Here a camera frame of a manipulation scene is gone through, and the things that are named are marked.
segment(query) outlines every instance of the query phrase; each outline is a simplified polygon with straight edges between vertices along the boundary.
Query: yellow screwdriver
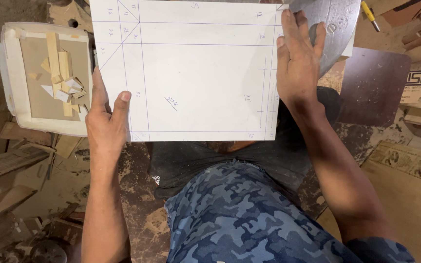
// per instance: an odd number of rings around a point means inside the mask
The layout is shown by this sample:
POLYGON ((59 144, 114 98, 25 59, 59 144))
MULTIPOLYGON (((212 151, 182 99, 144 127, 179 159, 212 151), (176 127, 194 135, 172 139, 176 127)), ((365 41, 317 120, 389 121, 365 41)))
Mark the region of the yellow screwdriver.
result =
POLYGON ((375 21, 375 16, 371 12, 371 10, 368 7, 368 5, 365 3, 365 1, 362 1, 361 5, 362 5, 362 8, 363 8, 363 11, 365 11, 366 16, 368 17, 368 19, 373 24, 373 27, 375 27, 376 32, 380 32, 379 27, 378 27, 378 24, 375 21))

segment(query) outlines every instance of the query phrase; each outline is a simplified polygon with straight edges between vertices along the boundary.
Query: hand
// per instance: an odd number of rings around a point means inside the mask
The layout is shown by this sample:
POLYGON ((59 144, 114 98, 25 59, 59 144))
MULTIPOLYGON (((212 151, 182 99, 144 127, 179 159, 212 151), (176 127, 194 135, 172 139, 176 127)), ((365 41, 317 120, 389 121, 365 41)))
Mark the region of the hand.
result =
POLYGON ((105 108, 105 84, 98 67, 94 69, 92 79, 92 104, 86 116, 91 166, 100 165, 100 169, 115 169, 126 143, 126 116, 131 93, 121 92, 115 101, 113 113, 109 114, 105 108))
POLYGON ((284 36, 277 39, 277 92, 293 114, 318 102, 316 87, 319 80, 326 29, 324 22, 316 27, 314 47, 308 36, 305 12, 282 12, 284 36))

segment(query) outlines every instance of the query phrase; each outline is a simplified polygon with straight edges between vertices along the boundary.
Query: white board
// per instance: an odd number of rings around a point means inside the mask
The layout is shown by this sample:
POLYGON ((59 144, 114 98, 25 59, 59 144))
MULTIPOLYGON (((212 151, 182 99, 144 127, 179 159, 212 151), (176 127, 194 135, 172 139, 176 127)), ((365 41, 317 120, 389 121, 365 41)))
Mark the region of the white board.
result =
POLYGON ((130 141, 271 141, 276 4, 91 0, 110 105, 132 93, 130 141))

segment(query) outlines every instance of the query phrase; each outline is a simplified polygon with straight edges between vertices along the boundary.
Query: left hand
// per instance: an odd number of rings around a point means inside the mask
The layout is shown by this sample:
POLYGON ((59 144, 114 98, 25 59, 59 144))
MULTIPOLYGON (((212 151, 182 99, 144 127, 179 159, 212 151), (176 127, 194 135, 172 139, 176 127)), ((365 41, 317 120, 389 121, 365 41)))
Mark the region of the left hand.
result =
POLYGON ((98 67, 92 75, 92 103, 86 116, 87 137, 90 144, 91 165, 102 164, 102 168, 115 169, 116 163, 126 143, 126 116, 129 109, 131 93, 123 91, 115 101, 113 113, 105 108, 106 92, 102 75, 98 67))

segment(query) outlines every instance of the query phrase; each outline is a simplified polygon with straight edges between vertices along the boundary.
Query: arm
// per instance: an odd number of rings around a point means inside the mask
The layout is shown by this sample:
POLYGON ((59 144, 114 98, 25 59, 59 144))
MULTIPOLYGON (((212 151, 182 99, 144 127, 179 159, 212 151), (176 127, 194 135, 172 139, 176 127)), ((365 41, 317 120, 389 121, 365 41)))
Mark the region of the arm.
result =
POLYGON ((396 240, 373 186, 332 129, 317 99, 325 24, 317 27, 314 47, 303 11, 284 10, 282 26, 284 36, 277 39, 277 91, 305 139, 342 241, 368 236, 396 240))
POLYGON ((131 93, 121 92, 113 114, 99 69, 93 74, 92 104, 86 116, 90 144, 90 190, 82 233, 82 262, 131 262, 130 243, 120 200, 117 163, 126 142, 131 93))

